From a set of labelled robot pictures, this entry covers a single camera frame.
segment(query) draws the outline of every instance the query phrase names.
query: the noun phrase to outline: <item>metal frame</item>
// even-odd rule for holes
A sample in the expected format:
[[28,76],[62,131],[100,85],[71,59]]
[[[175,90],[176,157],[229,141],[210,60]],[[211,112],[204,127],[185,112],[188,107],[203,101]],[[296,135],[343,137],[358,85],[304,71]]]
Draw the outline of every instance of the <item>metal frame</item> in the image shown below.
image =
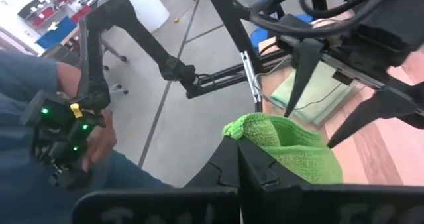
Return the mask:
[[[187,97],[189,99],[194,98],[239,82],[248,81],[252,88],[255,110],[262,111],[262,100],[257,97],[258,94],[252,87],[251,83],[253,81],[249,79],[249,76],[270,71],[288,53],[280,50],[259,57],[250,41],[249,35],[241,23],[241,19],[246,21],[249,20],[250,11],[248,8],[241,8],[240,4],[235,6],[237,2],[233,0],[211,0],[211,2],[215,10],[218,12],[219,17],[229,32],[238,51],[240,54],[245,55],[242,56],[242,58],[247,57],[247,60],[242,59],[243,63],[241,64],[215,72],[214,74],[201,79],[200,84],[202,85],[202,89],[197,90],[195,93],[188,92]],[[327,9],[326,0],[312,0],[312,4],[314,9]]]

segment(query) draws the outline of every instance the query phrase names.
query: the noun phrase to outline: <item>yellow button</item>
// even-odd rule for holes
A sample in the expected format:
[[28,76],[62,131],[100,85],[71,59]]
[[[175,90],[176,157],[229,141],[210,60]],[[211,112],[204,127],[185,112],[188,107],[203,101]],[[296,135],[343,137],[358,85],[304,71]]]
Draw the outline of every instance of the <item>yellow button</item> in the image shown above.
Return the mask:
[[80,105],[78,103],[74,103],[70,105],[72,113],[74,113],[75,118],[82,117],[82,112],[80,109]]

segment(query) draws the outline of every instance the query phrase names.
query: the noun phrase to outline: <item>green led light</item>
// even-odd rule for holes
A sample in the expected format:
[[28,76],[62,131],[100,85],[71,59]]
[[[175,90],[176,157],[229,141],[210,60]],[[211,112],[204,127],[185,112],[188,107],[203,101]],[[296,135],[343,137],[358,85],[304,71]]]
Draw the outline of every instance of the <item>green led light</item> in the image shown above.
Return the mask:
[[46,108],[42,108],[42,109],[41,109],[41,113],[43,113],[43,114],[48,114],[48,110],[47,110]]

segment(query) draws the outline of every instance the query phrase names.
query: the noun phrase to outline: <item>blue shirt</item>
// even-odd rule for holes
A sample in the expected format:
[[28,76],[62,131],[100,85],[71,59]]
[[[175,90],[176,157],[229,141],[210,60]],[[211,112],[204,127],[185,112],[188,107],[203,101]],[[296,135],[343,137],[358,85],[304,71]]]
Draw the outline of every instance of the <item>blue shirt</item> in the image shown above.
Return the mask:
[[19,119],[40,90],[59,90],[57,63],[0,50],[0,223],[67,223],[76,201],[106,179],[102,163],[88,188],[65,190],[48,183],[53,167],[30,159],[33,129]]

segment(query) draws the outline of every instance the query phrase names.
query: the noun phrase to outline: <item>sleeve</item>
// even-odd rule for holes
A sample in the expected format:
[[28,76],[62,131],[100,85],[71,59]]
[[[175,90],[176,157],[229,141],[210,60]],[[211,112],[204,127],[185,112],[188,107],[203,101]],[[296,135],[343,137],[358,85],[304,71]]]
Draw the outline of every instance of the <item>sleeve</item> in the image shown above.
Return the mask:
[[0,50],[0,92],[30,101],[40,90],[58,91],[58,63],[36,56]]

